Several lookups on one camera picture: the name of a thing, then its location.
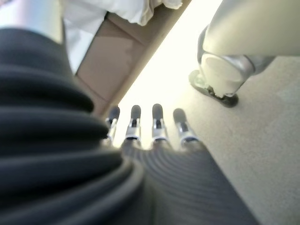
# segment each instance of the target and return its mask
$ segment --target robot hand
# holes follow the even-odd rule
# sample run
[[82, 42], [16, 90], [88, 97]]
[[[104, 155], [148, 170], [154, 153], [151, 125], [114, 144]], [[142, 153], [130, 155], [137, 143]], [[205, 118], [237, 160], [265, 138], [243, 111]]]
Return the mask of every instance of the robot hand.
[[[112, 145], [114, 136], [116, 133], [117, 122], [120, 115], [119, 107], [113, 107], [109, 116], [105, 122], [109, 127], [107, 138], [102, 141], [105, 145]], [[152, 108], [153, 126], [152, 126], [152, 149], [169, 149], [172, 150], [169, 137], [167, 134], [167, 128], [165, 126], [163, 117], [163, 108], [160, 104], [155, 104]], [[200, 139], [196, 136], [191, 126], [189, 125], [186, 115], [182, 109], [176, 109], [174, 111], [174, 121], [178, 130], [181, 149], [177, 151], [188, 151], [190, 142], [199, 143]], [[141, 108], [138, 105], [134, 105], [131, 110], [131, 118], [127, 128], [125, 140], [122, 145], [122, 149], [125, 154], [131, 151], [132, 148], [141, 149]]]

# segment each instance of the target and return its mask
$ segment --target black ribbed fabric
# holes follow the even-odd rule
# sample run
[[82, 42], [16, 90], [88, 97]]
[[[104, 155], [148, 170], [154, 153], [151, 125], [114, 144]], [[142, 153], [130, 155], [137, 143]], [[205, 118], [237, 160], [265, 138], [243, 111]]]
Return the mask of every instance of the black ribbed fabric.
[[122, 150], [141, 162], [151, 178], [158, 195], [155, 208], [161, 209], [157, 224], [257, 224], [202, 143], [190, 141], [175, 152], [160, 140], [145, 151], [136, 140], [127, 140]]
[[0, 224], [102, 224], [141, 192], [143, 168], [99, 146], [92, 109], [64, 46], [0, 30]]
[[0, 30], [1, 225], [256, 224], [203, 145], [122, 157], [92, 108], [64, 46]]

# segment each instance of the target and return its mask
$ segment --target black shoe sole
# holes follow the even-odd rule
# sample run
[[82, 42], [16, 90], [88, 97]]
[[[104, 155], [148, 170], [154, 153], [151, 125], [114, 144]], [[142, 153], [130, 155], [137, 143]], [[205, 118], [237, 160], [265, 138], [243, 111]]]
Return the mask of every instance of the black shoe sole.
[[189, 82], [192, 85], [192, 87], [195, 88], [200, 93], [202, 93], [208, 97], [211, 97], [212, 99], [218, 101], [220, 104], [222, 104], [223, 106], [225, 106], [227, 108], [235, 107], [238, 104], [239, 97], [237, 94], [234, 94], [232, 97], [224, 96], [224, 97], [220, 98], [215, 95], [212, 87], [209, 87], [206, 89], [206, 88], [200, 88], [197, 85], [195, 85], [195, 77], [196, 77], [196, 74], [191, 73], [189, 75], [188, 79], [189, 79]]

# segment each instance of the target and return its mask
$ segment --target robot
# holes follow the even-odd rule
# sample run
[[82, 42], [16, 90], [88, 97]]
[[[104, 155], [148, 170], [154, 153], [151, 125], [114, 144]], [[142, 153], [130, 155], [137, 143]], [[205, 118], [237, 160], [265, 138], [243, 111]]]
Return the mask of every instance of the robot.
[[[163, 110], [157, 104], [153, 106], [150, 150], [140, 145], [138, 105], [132, 108], [122, 147], [112, 146], [120, 109], [113, 108], [105, 122], [90, 115], [93, 103], [76, 86], [68, 62], [60, 3], [0, 1], [0, 224], [259, 224], [195, 135], [182, 109], [173, 113], [179, 150], [170, 146]], [[281, 16], [290, 15], [285, 18], [290, 25], [297, 23], [298, 3], [285, 6], [276, 0], [274, 4], [268, 7], [267, 22], [274, 19], [272, 13], [283, 12]], [[195, 83], [203, 93], [210, 90], [211, 97], [232, 106], [245, 79], [272, 60], [249, 55], [298, 52], [296, 42], [269, 48], [274, 45], [266, 45], [263, 38], [254, 48], [243, 42], [243, 32], [235, 41], [223, 35], [245, 26], [247, 13], [254, 8], [259, 15], [267, 6], [252, 1], [222, 3], [200, 44], [205, 50], [200, 54], [201, 73], [192, 77], [192, 83], [203, 77], [203, 86]], [[224, 19], [222, 12], [231, 16]], [[238, 12], [243, 12], [244, 20], [234, 19]], [[228, 29], [222, 29], [223, 23]], [[280, 32], [299, 34], [281, 25]], [[268, 32], [278, 33], [277, 26], [270, 26]], [[272, 38], [280, 44], [285, 35], [291, 41], [296, 38], [291, 33]], [[264, 30], [260, 37], [266, 36]], [[259, 63], [251, 69], [255, 59]], [[247, 66], [240, 65], [243, 60]], [[218, 83], [219, 74], [214, 71], [223, 75], [231, 71], [229, 82]]]

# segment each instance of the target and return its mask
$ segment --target floor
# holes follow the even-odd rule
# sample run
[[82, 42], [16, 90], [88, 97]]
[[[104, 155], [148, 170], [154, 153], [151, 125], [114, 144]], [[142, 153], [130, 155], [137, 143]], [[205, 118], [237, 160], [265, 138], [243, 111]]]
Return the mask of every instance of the floor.
[[233, 109], [188, 84], [197, 39], [221, 1], [193, 0], [119, 104], [114, 142], [124, 140], [133, 105], [142, 108], [142, 145], [151, 142], [152, 106], [160, 103], [174, 148], [173, 110], [183, 108], [197, 135], [264, 225], [300, 224], [300, 58], [278, 57], [238, 92]]

